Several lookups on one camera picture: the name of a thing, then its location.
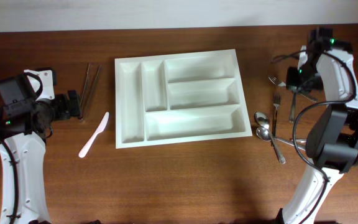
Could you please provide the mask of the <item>silver fork dark handle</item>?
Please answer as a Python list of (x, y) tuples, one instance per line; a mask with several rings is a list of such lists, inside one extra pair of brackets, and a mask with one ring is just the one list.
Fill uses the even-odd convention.
[(278, 116), (278, 110), (280, 108), (281, 105), (281, 96), (279, 95), (278, 92), (275, 92), (273, 94), (273, 105), (275, 107), (275, 112), (273, 114), (273, 126), (272, 126), (272, 135), (273, 137), (276, 136), (276, 132), (277, 132), (277, 116)]

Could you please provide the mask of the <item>large silver spoon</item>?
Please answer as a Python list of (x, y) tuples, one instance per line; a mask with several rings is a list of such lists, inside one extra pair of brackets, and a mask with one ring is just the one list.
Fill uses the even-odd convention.
[(264, 141), (270, 141), (273, 144), (273, 148), (275, 150), (275, 153), (277, 155), (279, 162), (281, 164), (285, 164), (286, 159), (285, 159), (284, 155), (282, 154), (280, 147), (278, 146), (276, 140), (274, 140), (274, 137), (272, 136), (271, 131), (269, 130), (270, 120), (269, 120), (268, 116), (262, 112), (256, 112), (255, 120), (259, 125), (259, 127), (256, 130), (257, 135), (260, 136), (260, 138), (263, 139)]
[[(293, 141), (289, 141), (289, 140), (285, 140), (285, 139), (282, 139), (282, 138), (278, 138), (278, 137), (273, 137), (267, 128), (264, 128), (264, 127), (258, 127), (256, 129), (256, 135), (258, 138), (260, 138), (261, 140), (263, 141), (271, 141), (271, 140), (274, 140), (274, 141), (280, 141), (280, 142), (283, 142), (287, 145), (291, 145), (291, 146), (294, 146), (294, 143)], [(298, 144), (298, 148), (302, 151), (305, 150), (305, 144), (304, 143), (299, 143), (299, 142), (296, 142)]]

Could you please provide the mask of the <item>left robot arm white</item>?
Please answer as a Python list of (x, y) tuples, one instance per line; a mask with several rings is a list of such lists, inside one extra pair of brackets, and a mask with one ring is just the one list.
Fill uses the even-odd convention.
[(44, 186), (46, 140), (52, 122), (82, 115), (75, 90), (55, 94), (55, 71), (24, 70), (0, 80), (0, 223), (51, 223)]

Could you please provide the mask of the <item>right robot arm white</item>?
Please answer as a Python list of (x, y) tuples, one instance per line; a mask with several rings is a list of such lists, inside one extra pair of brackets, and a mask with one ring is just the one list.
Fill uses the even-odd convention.
[(279, 55), (278, 63), (298, 60), (287, 70), (286, 86), (297, 93), (323, 90), (325, 100), (307, 106), (293, 121), (292, 142), (301, 117), (309, 110), (325, 106), (324, 113), (309, 132), (305, 151), (299, 156), (306, 170), (288, 204), (281, 208), (275, 223), (314, 223), (316, 214), (334, 184), (358, 165), (358, 84), (353, 69), (350, 42), (338, 40), (331, 28), (311, 30), (308, 42), (297, 52)]

